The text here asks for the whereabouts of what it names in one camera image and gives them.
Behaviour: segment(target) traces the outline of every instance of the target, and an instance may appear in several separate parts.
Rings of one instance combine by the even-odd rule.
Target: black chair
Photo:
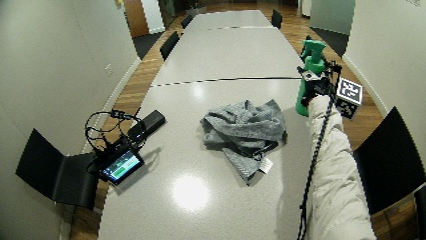
[[[424,169],[408,129],[394,107],[354,151],[370,214],[379,212],[424,183]]]
[[[181,21],[181,25],[182,25],[182,28],[183,28],[183,29],[186,28],[186,26],[187,26],[187,24],[190,23],[191,19],[193,19],[191,15],[187,15],[187,16],[183,18],[183,20]]]
[[[97,178],[86,172],[93,154],[63,156],[33,129],[15,175],[49,199],[93,210]]]
[[[426,185],[414,193],[418,237],[426,239]]]
[[[159,53],[161,53],[163,61],[167,59],[169,54],[171,52],[177,42],[178,42],[178,35],[177,35],[177,32],[174,31],[159,48]]]
[[[282,23],[282,15],[278,13],[276,10],[271,11],[271,19],[270,19],[270,24],[280,29],[280,23]]]

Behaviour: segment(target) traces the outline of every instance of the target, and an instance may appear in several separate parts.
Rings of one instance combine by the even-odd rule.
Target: door
[[[131,38],[149,34],[146,17],[141,0],[123,0]]]

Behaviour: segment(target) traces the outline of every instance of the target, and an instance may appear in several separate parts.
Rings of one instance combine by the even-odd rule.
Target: display screen
[[[139,160],[129,150],[107,168],[102,170],[102,175],[106,176],[111,183],[118,184],[141,165]]]

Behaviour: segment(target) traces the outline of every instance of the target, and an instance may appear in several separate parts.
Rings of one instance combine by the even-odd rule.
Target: gray cloth
[[[247,183],[259,169],[256,151],[284,133],[283,116],[278,104],[270,100],[259,107],[250,101],[215,108],[201,119],[203,145],[222,150],[228,162]]]

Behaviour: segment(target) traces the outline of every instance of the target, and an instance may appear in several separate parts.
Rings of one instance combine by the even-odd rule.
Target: green bottle
[[[316,40],[304,40],[303,46],[304,48],[300,54],[300,58],[304,59],[303,69],[306,71],[310,70],[314,74],[319,76],[324,69],[324,62],[322,60],[322,50],[326,47],[326,45]],[[302,78],[300,86],[298,89],[296,101],[295,101],[295,111],[298,114],[307,117],[308,116],[307,108],[300,103],[300,99],[304,93],[304,84],[306,84],[306,80]]]

